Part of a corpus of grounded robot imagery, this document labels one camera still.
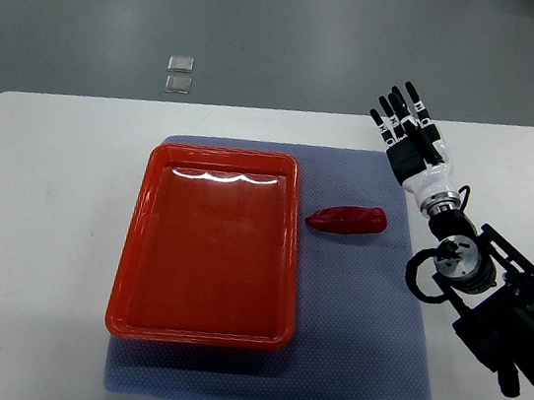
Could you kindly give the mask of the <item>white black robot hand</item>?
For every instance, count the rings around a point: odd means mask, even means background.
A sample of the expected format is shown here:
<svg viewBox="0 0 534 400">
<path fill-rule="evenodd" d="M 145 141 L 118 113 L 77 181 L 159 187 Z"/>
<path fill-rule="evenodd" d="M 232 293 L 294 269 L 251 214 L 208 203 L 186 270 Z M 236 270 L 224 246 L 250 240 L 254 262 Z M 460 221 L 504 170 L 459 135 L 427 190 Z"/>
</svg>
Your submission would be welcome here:
<svg viewBox="0 0 534 400">
<path fill-rule="evenodd" d="M 398 183 L 413 195 L 422 215 L 456 211 L 460 193 L 451 182 L 453 165 L 444 140 L 413 83 L 405 83 L 405 89 L 417 117 L 397 86 L 391 88 L 389 99 L 378 98 L 395 136 L 375 108 L 369 112 L 388 147 L 386 156 L 392 171 Z"/>
</svg>

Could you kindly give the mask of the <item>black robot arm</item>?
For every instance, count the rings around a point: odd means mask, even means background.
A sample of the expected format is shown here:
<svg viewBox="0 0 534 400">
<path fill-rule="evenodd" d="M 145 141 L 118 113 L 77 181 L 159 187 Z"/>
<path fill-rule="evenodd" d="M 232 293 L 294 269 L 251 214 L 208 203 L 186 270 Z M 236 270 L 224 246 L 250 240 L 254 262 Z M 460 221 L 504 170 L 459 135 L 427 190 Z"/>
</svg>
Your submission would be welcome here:
<svg viewBox="0 0 534 400">
<path fill-rule="evenodd" d="M 470 188 L 452 184 L 446 145 L 412 83 L 378 101 L 370 116 L 391 170 L 438 242 L 408 261 L 407 288 L 426 304 L 450 303 L 454 332 L 504 396 L 516 397 L 521 376 L 534 386 L 534 265 L 491 226 L 469 220 Z"/>
</svg>

